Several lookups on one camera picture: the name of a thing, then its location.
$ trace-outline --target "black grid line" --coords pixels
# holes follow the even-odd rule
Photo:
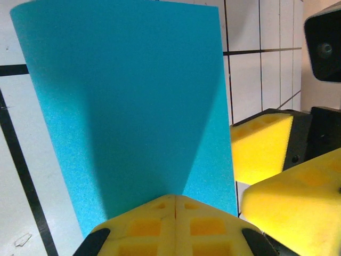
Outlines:
[[[26,64],[0,66],[0,76],[15,76],[28,74]]]
[[[32,211],[39,234],[42,238],[46,253],[48,256],[58,256],[57,249],[48,227],[43,208],[40,204],[37,191],[33,184],[30,172],[24,155],[22,153],[17,134],[11,120],[8,107],[0,90],[0,127],[3,131],[7,146],[11,153],[13,163],[17,170],[20,182],[26,195],[26,199]]]
[[[237,214],[239,217],[239,195],[238,195],[238,183],[236,182],[236,196],[237,196]]]
[[[283,102],[277,109],[280,109],[281,107],[283,107],[286,103],[288,103],[290,100],[293,99],[293,97],[295,97],[296,95],[298,95],[301,92],[301,90],[299,90],[298,92],[296,92],[293,96],[291,96],[289,99],[287,99],[285,102]]]
[[[278,48],[278,49],[260,49],[260,50],[246,50],[246,51],[227,51],[227,52],[223,52],[223,55],[224,56],[231,56],[231,55],[264,53],[264,52],[283,52],[283,51],[292,51],[292,50],[301,50],[301,49],[302,49],[302,47]]]

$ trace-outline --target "screw hole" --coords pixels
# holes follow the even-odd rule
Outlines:
[[[299,155],[294,156],[291,161],[297,163],[299,161]]]

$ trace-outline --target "curved blue foam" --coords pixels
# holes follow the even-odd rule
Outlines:
[[[217,8],[40,0],[11,17],[84,235],[164,194],[237,214]]]

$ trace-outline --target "black rubber pad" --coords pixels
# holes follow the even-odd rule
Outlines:
[[[341,147],[341,110],[312,107],[306,161]]]
[[[74,256],[97,256],[109,233],[109,228],[102,228],[89,234],[76,250]]]
[[[299,256],[296,252],[285,247],[280,242],[273,239],[271,236],[265,234],[265,237],[271,243],[271,245],[275,248],[275,250],[278,252],[279,256]]]
[[[241,231],[254,256],[278,256],[272,245],[262,234],[244,228]]]

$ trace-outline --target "white floor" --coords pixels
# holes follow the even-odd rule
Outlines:
[[[0,0],[0,66],[25,63],[9,16],[21,2]],[[174,2],[219,7],[230,124],[267,108],[300,110],[301,0],[226,0],[226,13],[224,0]],[[30,76],[0,77],[0,89],[58,255],[72,255],[83,238]],[[2,132],[0,174],[0,255],[47,255]],[[238,184],[239,200],[246,187]]]

